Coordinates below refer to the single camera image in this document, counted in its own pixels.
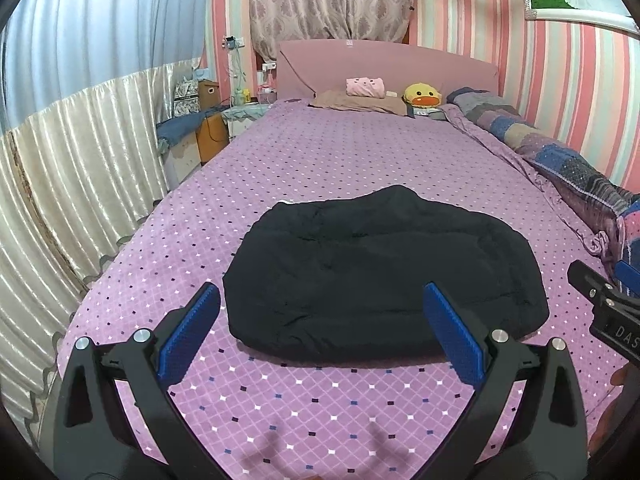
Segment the orange wooden nightstand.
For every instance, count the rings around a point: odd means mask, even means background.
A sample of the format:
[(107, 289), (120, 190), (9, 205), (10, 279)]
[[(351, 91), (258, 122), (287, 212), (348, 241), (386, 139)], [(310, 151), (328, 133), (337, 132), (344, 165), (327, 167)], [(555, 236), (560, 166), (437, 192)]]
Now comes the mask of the orange wooden nightstand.
[(228, 144), (229, 133), (221, 114), (206, 117), (196, 132), (198, 152), (204, 165), (217, 156)]

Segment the black padded winter coat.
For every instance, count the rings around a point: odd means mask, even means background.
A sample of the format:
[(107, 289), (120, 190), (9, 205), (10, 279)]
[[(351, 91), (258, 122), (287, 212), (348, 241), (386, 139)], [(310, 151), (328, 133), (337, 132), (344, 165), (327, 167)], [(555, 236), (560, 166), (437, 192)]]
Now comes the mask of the black padded winter coat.
[(442, 348), (422, 312), (430, 283), (515, 337), (549, 315), (522, 234), (400, 185), (273, 206), (244, 235), (224, 298), (230, 333), (283, 361), (438, 360)]

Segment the grey patterned storage box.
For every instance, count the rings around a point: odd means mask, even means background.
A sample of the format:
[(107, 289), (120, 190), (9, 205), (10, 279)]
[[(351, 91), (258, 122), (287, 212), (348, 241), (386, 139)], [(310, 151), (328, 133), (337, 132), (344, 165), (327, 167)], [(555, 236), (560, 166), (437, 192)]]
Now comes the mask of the grey patterned storage box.
[(183, 78), (178, 81), (174, 90), (174, 104), (172, 104), (172, 116), (182, 117), (198, 113), (201, 110), (198, 98), (198, 81)]

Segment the brown cardboard box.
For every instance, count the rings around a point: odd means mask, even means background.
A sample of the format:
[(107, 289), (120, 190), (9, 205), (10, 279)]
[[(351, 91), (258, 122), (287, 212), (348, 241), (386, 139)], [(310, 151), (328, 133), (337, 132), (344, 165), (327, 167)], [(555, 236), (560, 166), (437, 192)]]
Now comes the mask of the brown cardboard box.
[(208, 79), (198, 83), (198, 104), (201, 110), (218, 106), (221, 103), (219, 84)]

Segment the pink padded headboard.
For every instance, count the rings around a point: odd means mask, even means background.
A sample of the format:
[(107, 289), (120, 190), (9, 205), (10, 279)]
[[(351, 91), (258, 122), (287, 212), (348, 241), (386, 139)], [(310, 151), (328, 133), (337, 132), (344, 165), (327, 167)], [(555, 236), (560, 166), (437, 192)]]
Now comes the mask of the pink padded headboard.
[(277, 54), (281, 102), (309, 104), (328, 90), (346, 92), (346, 79), (382, 78), (386, 92), (402, 98), (416, 82), (430, 84), (446, 98), (462, 87), (498, 94), (494, 64), (441, 50), (370, 40), (282, 41)]

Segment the light blue sheer curtain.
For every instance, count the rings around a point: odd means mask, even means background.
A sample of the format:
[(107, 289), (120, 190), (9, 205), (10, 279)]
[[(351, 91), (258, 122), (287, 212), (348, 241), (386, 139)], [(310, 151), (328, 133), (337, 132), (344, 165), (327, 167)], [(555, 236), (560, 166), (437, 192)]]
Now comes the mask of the light blue sheer curtain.
[(20, 0), (1, 31), (1, 125), (203, 51), (206, 0)]

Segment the cream pleated curtain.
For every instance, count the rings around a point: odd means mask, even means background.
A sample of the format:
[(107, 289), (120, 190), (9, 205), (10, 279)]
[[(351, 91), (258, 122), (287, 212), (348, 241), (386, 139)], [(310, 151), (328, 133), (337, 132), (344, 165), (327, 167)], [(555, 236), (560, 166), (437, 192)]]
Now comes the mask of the cream pleated curtain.
[(166, 194), (156, 126), (194, 60), (77, 91), (1, 138), (1, 401), (34, 442), (88, 284)]

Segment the yellow duck plush toy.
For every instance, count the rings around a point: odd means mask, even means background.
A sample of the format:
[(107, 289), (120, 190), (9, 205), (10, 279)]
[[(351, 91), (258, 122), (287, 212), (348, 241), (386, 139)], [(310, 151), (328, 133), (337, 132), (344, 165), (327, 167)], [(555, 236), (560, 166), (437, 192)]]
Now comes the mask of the yellow duck plush toy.
[(416, 82), (405, 88), (402, 98), (414, 108), (434, 108), (442, 104), (442, 95), (430, 84)]

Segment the blue cloth on nightstand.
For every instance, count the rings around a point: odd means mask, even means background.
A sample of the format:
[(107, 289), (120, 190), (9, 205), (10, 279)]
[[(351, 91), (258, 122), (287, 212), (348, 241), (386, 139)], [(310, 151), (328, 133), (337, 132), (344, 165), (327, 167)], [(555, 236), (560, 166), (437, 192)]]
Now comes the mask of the blue cloth on nightstand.
[(207, 110), (173, 117), (156, 125), (158, 154), (163, 155), (191, 132), (198, 130), (206, 118), (223, 112), (225, 106), (214, 106)]

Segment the patchwork folded quilt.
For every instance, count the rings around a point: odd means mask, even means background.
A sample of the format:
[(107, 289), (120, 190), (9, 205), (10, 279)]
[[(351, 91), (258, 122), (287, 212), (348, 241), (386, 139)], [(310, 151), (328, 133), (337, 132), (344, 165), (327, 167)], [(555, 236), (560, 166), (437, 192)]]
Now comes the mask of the patchwork folded quilt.
[(623, 262), (639, 270), (639, 195), (621, 188), (581, 154), (546, 136), (506, 100), (486, 90), (462, 87), (446, 97), (472, 124), (506, 144), (558, 190), (591, 231), (593, 244), (610, 269)]

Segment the floral grey window curtain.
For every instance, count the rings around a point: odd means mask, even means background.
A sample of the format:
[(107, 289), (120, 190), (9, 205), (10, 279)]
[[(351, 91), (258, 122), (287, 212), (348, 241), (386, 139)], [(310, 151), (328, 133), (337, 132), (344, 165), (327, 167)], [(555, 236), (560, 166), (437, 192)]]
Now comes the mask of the floral grey window curtain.
[(254, 50), (267, 61), (288, 40), (401, 42), (414, 0), (250, 0)]

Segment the brown flat pillow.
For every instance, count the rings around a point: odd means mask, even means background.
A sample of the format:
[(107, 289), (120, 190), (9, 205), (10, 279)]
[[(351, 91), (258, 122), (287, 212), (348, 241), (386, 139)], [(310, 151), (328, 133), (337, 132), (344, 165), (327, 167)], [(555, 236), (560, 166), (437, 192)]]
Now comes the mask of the brown flat pillow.
[(397, 96), (385, 98), (365, 98), (349, 96), (345, 91), (328, 90), (319, 93), (309, 105), (325, 110), (350, 110), (351, 112), (378, 112), (402, 117), (411, 117), (412, 113), (405, 101)]

